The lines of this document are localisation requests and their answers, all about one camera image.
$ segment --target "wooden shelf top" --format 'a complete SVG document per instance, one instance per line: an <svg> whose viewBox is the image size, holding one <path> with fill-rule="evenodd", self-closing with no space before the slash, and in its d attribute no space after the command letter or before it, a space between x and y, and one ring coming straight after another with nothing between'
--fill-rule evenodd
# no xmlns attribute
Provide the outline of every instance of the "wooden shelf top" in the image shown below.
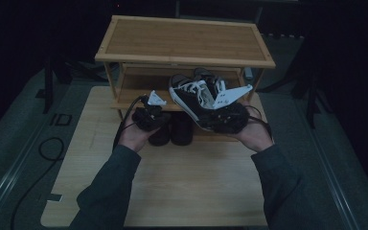
<svg viewBox="0 0 368 230"><path fill-rule="evenodd" d="M112 16L97 61L274 68L255 24Z"/></svg>

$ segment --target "dark background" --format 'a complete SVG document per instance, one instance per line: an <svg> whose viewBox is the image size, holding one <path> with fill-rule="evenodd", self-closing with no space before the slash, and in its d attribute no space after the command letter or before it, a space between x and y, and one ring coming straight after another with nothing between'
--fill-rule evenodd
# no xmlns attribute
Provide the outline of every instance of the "dark background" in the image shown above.
<svg viewBox="0 0 368 230"><path fill-rule="evenodd" d="M319 70L320 88L368 175L368 1L182 0L180 13L253 20L261 6L263 34L305 38L293 64ZM175 17L175 1L0 1L0 119L47 57L64 83L65 58L94 62L112 14Z"/></svg>

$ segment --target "person's right hand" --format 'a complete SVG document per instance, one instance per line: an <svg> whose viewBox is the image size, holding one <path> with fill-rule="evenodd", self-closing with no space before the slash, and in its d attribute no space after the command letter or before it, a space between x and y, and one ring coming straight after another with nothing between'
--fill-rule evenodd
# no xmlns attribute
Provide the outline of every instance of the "person's right hand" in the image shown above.
<svg viewBox="0 0 368 230"><path fill-rule="evenodd" d="M242 104L246 106L250 116L262 119L254 108L248 107L250 106L249 102L243 102ZM265 150L274 145L273 140L271 139L265 127L259 122L253 121L251 119L242 131L237 134L228 134L228 136L238 139L248 149L254 150L256 152Z"/></svg>

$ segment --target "hand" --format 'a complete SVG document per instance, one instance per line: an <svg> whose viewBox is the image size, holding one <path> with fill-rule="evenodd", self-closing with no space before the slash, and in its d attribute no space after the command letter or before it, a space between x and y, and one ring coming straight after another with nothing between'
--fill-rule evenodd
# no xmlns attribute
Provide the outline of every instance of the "hand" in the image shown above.
<svg viewBox="0 0 368 230"><path fill-rule="evenodd" d="M243 102L242 104L245 106L250 105L249 102ZM254 108L247 107L246 109L249 111L250 116L262 119ZM237 134L228 134L228 136L238 139L248 149L254 151L265 150L274 144L265 127L253 120L249 120L249 123L241 132Z"/></svg>
<svg viewBox="0 0 368 230"><path fill-rule="evenodd" d="M134 124L132 114L134 114L134 110L130 112L130 115L126 119L126 128L122 131L119 145L126 146L131 150L138 152L158 128L150 132L140 129L136 124Z"/></svg>

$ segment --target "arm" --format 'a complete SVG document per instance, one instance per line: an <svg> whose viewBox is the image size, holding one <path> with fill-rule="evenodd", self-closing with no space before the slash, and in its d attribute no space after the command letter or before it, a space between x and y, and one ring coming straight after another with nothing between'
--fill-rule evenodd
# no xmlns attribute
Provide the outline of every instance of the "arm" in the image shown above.
<svg viewBox="0 0 368 230"><path fill-rule="evenodd" d="M249 114L261 119L252 108ZM307 181L274 145L265 127L251 121L231 135L257 153L251 156L259 172L264 195L264 214L270 229L324 229L305 191Z"/></svg>
<svg viewBox="0 0 368 230"><path fill-rule="evenodd" d="M141 157L137 153L156 131L145 132L126 120L118 145L95 176L91 185L77 197L80 210L69 229L122 229L127 216L132 180Z"/></svg>

